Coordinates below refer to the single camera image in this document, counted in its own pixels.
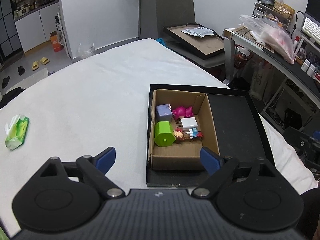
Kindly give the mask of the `reindeer girl figurine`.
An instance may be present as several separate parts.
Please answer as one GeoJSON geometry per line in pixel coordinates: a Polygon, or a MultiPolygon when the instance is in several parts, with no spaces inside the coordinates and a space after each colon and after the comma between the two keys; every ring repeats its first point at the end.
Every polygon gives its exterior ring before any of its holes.
{"type": "Polygon", "coordinates": [[[185,140],[189,140],[189,139],[185,139],[184,132],[185,131],[181,130],[181,129],[175,129],[174,130],[175,143],[180,143],[180,142],[183,142],[185,140]]]}

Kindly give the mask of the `black shallow tray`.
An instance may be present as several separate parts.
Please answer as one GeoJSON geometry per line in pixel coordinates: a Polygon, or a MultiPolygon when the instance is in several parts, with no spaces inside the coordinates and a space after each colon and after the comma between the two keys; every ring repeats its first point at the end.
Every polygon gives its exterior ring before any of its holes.
{"type": "MultiPolygon", "coordinates": [[[[220,150],[217,155],[235,157],[242,162],[251,162],[258,158],[266,158],[268,161],[274,160],[260,115],[246,91],[203,86],[151,84],[148,125],[151,93],[156,89],[208,94],[220,150]]],[[[148,128],[146,184],[149,187],[193,187],[208,178],[208,173],[202,164],[202,170],[153,170],[147,161],[149,133],[148,128]]]]}

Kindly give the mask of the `brown cardboard box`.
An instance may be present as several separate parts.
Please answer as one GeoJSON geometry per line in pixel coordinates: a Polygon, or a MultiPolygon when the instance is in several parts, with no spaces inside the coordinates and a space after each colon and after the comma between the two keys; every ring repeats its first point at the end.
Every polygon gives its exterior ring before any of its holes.
{"type": "Polygon", "coordinates": [[[153,170],[202,170],[200,150],[220,153],[208,94],[151,93],[147,161],[153,170]]]}

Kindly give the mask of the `black framed board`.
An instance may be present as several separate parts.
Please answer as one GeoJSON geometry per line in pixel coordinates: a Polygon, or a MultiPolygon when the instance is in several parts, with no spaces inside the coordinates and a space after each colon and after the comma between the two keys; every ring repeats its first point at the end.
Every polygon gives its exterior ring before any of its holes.
{"type": "Polygon", "coordinates": [[[163,27],[163,33],[172,37],[175,41],[184,46],[197,57],[206,60],[224,52],[225,46],[223,38],[219,35],[205,36],[203,38],[194,37],[181,30],[189,28],[203,27],[201,24],[183,24],[172,27],[163,27]]]}

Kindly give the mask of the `crumpled plastic bag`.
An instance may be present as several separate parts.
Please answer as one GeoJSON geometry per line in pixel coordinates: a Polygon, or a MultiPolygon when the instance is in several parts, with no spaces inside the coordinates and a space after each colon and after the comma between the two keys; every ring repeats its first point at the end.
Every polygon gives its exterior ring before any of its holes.
{"type": "Polygon", "coordinates": [[[216,32],[212,29],[208,29],[205,27],[197,27],[197,28],[189,28],[189,29],[184,29],[181,30],[182,33],[194,36],[194,37],[199,37],[203,38],[205,36],[215,36],[216,32]]]}

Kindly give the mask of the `green hexagonal container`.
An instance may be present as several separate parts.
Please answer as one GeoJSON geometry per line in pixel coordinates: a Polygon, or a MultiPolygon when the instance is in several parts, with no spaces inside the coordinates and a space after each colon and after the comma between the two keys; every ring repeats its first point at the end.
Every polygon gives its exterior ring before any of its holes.
{"type": "Polygon", "coordinates": [[[157,122],[154,129],[154,142],[159,147],[168,147],[175,142],[174,130],[169,121],[157,122]]]}

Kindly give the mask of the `yellow slipper pair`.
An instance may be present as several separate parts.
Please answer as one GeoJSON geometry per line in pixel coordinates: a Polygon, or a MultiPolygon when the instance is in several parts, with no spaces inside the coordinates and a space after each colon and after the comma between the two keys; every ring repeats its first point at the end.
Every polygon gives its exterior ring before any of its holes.
{"type": "Polygon", "coordinates": [[[32,63],[32,65],[31,65],[31,70],[32,70],[32,71],[35,71],[35,70],[37,70],[37,69],[40,67],[40,65],[45,66],[45,65],[47,65],[49,62],[50,62],[50,60],[49,60],[47,57],[42,57],[40,60],[34,61],[34,62],[32,63]]]}

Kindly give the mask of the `white table cloth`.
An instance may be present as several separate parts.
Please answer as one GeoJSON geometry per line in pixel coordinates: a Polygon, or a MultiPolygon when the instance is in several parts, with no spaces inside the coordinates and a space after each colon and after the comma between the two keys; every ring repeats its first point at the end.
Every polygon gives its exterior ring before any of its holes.
{"type": "Polygon", "coordinates": [[[29,118],[24,144],[1,145],[1,225],[10,239],[303,239],[317,224],[316,181],[292,147],[261,119],[273,161],[212,197],[193,187],[146,184],[151,84],[228,88],[152,39],[95,55],[23,91],[1,125],[29,118]],[[116,197],[69,177],[63,162],[116,149],[106,176],[116,197]]]}

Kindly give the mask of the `lavender cube toy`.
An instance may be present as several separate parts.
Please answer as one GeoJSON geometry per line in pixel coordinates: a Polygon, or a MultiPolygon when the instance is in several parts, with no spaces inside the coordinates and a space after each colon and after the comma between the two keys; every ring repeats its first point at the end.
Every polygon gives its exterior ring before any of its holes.
{"type": "Polygon", "coordinates": [[[170,104],[156,106],[156,118],[158,121],[171,121],[172,111],[170,104]]]}

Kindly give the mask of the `grey chair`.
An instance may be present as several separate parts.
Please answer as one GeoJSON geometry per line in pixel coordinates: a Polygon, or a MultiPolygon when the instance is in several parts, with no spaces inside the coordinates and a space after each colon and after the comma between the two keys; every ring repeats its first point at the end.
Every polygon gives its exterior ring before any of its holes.
{"type": "Polygon", "coordinates": [[[194,0],[156,0],[158,38],[163,37],[164,27],[195,23],[194,0]]]}

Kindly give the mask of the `clear plastic bag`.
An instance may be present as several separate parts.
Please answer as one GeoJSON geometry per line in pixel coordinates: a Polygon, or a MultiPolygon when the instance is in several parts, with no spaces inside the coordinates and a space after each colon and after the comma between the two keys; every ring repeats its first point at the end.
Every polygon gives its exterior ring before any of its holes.
{"type": "Polygon", "coordinates": [[[260,40],[279,53],[288,63],[294,63],[293,41],[289,34],[275,22],[265,18],[240,15],[243,25],[260,40]]]}

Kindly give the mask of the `pink dinosaur toy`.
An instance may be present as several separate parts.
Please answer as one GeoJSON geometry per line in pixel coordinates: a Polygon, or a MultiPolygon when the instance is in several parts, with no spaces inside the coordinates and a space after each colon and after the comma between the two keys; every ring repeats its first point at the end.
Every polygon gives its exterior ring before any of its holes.
{"type": "Polygon", "coordinates": [[[191,118],[194,116],[193,107],[183,107],[179,106],[172,110],[172,117],[174,120],[183,119],[183,118],[191,118]]]}

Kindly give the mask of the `green tissue pack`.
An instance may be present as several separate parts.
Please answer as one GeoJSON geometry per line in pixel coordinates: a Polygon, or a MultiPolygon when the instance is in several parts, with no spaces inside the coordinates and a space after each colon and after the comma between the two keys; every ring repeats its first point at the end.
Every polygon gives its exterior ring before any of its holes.
{"type": "Polygon", "coordinates": [[[24,144],[29,125],[29,118],[25,115],[15,115],[5,124],[5,146],[13,151],[24,144]]]}

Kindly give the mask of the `grey desk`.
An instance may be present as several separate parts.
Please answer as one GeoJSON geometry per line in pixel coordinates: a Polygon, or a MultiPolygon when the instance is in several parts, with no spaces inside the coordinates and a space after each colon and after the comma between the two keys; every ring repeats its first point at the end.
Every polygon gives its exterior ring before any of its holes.
{"type": "Polygon", "coordinates": [[[236,44],[240,44],[272,64],[272,66],[292,80],[316,106],[319,106],[319,90],[313,79],[300,69],[299,64],[289,64],[280,54],[276,52],[271,53],[261,48],[251,40],[235,33],[231,28],[223,30],[222,38],[225,46],[225,70],[227,80],[232,81],[234,77],[234,47],[236,44]]]}

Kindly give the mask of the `blue smurf figurine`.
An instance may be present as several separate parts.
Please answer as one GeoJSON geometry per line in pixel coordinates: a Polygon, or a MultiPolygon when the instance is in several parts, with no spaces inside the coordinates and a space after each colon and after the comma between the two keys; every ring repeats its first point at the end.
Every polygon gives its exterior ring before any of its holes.
{"type": "Polygon", "coordinates": [[[194,140],[194,139],[202,139],[203,133],[198,131],[197,128],[191,128],[184,132],[185,139],[194,140]]]}

